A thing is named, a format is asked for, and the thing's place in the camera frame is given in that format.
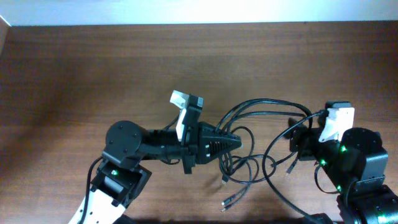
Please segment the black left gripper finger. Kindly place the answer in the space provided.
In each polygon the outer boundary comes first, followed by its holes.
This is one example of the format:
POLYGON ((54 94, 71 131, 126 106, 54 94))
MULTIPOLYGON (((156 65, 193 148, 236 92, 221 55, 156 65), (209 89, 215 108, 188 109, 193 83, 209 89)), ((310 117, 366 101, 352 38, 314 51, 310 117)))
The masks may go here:
POLYGON ((207 164, 242 146, 240 139, 204 139, 199 142, 197 164, 207 164))
POLYGON ((199 138, 203 141, 239 141, 239 136, 216 129, 206 122, 199 122, 199 138))

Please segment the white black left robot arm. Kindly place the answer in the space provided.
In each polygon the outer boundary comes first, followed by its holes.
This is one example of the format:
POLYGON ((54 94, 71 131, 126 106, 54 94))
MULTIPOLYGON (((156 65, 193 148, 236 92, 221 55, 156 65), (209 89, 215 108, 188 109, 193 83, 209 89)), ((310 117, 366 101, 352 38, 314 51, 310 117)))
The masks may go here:
POLYGON ((241 138, 200 122, 197 110, 182 109, 175 129, 146 130, 118 121, 106 133, 96 176, 88 177, 85 197, 71 223, 114 223, 142 192, 151 171, 141 161, 179 160, 185 174, 241 147, 241 138))

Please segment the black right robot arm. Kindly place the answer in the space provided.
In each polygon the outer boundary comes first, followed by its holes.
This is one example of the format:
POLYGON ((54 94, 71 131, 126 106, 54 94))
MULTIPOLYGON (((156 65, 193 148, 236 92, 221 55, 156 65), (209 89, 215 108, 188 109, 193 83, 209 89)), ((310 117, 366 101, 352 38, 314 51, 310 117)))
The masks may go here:
POLYGON ((397 195, 384 184, 388 153, 379 133, 350 128, 340 140, 321 142, 322 127, 308 128, 293 118, 288 124, 290 150, 325 171, 345 223, 397 223, 397 195))

